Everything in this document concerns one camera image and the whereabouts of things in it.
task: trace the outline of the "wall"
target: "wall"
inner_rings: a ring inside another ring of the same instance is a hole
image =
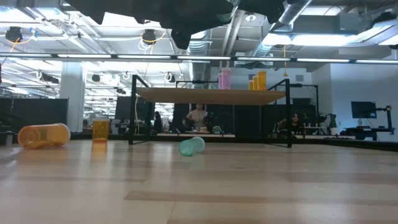
[[[313,72],[312,78],[323,93],[320,94],[320,111],[329,110],[331,106],[340,131],[358,125],[358,119],[352,118],[352,101],[373,101],[378,108],[391,105],[392,125],[398,127],[398,66],[331,64]],[[387,114],[379,111],[377,119],[365,119],[363,125],[387,126]],[[398,141],[398,134],[378,133],[378,136],[380,141]]]
[[[257,74],[259,70],[247,70],[245,68],[231,68],[232,69],[232,89],[235,90],[248,90],[249,89],[249,75]],[[288,77],[284,76],[285,70],[279,69],[275,71],[274,69],[266,69],[267,71],[267,88],[275,85],[276,83],[282,81],[283,79],[289,78],[291,83],[301,83],[301,84],[312,84],[311,73],[308,73],[305,68],[288,68]],[[211,68],[211,80],[217,80],[219,68]],[[296,82],[296,75],[304,75],[304,82]],[[284,87],[278,87],[278,90],[284,90]],[[308,90],[308,88],[292,88],[290,90],[290,95],[292,98],[313,98],[315,101],[315,95]],[[279,100],[279,104],[284,104],[285,100]]]

